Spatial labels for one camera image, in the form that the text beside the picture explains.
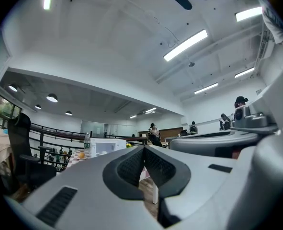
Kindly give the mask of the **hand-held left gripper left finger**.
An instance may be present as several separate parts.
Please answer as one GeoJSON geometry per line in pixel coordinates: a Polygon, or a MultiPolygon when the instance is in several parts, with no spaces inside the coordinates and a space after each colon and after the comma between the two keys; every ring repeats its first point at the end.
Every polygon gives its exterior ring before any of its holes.
{"type": "Polygon", "coordinates": [[[61,188],[71,187],[77,192],[55,224],[57,230],[159,230],[143,201],[120,199],[103,181],[105,166],[128,152],[131,149],[122,149],[72,165],[31,193],[23,207],[35,216],[61,188]]]}

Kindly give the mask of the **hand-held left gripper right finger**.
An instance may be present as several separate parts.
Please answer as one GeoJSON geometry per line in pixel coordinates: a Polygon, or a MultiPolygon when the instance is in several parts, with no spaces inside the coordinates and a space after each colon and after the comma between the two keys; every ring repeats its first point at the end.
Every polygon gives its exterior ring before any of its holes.
{"type": "Polygon", "coordinates": [[[235,159],[193,155],[145,146],[144,155],[166,162],[158,169],[170,175],[159,192],[159,217],[168,230],[238,230],[230,225],[235,204],[246,182],[246,151],[235,159]],[[163,195],[163,187],[172,196],[163,195]]]}

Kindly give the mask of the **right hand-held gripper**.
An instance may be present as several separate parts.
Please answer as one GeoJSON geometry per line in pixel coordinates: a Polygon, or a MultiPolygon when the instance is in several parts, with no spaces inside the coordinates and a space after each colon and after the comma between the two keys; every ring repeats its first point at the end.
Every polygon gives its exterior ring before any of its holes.
{"type": "Polygon", "coordinates": [[[252,114],[249,107],[243,105],[235,109],[230,129],[174,138],[169,142],[169,149],[194,155],[232,157],[277,130],[270,116],[262,112],[252,114]]]}

